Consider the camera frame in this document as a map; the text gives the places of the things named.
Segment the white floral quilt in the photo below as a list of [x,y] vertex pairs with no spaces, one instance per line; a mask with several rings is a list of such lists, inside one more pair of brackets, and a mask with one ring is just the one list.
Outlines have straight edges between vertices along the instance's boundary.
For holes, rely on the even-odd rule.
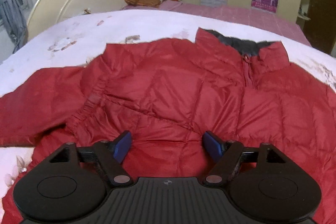
[[[168,30],[167,20],[160,22],[149,16],[136,21],[131,11],[108,12],[78,16],[59,23],[42,32],[18,53],[1,65],[1,98],[14,92],[36,71],[47,68],[84,67],[102,55],[110,44],[151,43],[161,39],[179,39],[194,42],[198,30],[215,36],[222,44],[230,46],[242,56],[257,56],[261,49],[272,43],[284,46],[291,63],[295,63],[335,92],[335,60],[304,44],[291,39],[252,40],[226,35],[215,29],[197,29],[194,40],[163,35]],[[17,182],[32,167],[33,146],[1,145],[1,193]]]

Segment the brown wooden door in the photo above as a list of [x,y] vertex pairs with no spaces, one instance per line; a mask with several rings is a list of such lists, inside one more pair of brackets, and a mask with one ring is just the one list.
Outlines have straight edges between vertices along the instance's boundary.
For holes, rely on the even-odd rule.
[[310,0],[303,33],[312,47],[331,54],[335,45],[335,0]]

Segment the pink checked bed sheet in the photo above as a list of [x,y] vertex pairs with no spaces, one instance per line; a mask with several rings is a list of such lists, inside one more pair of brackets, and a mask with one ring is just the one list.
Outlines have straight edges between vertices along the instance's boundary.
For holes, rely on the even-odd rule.
[[185,2],[165,1],[157,8],[127,5],[123,10],[130,10],[139,21],[143,16],[163,22],[167,20],[168,30],[160,29],[163,35],[194,40],[199,27],[215,29],[226,35],[252,40],[291,39],[295,42],[311,46],[301,28],[290,21],[279,18],[275,14],[258,9],[246,9],[222,5],[209,7],[193,5]]

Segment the red puffer down jacket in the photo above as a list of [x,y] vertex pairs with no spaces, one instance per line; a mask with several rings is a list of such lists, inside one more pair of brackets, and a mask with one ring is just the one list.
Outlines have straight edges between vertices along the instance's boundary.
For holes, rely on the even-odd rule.
[[319,183],[315,220],[335,223],[335,92],[280,42],[253,57],[205,30],[194,42],[110,44],[84,67],[41,69],[1,98],[1,145],[33,146],[32,166],[63,143],[86,147],[125,130],[132,177],[205,173],[205,131],[272,143]]

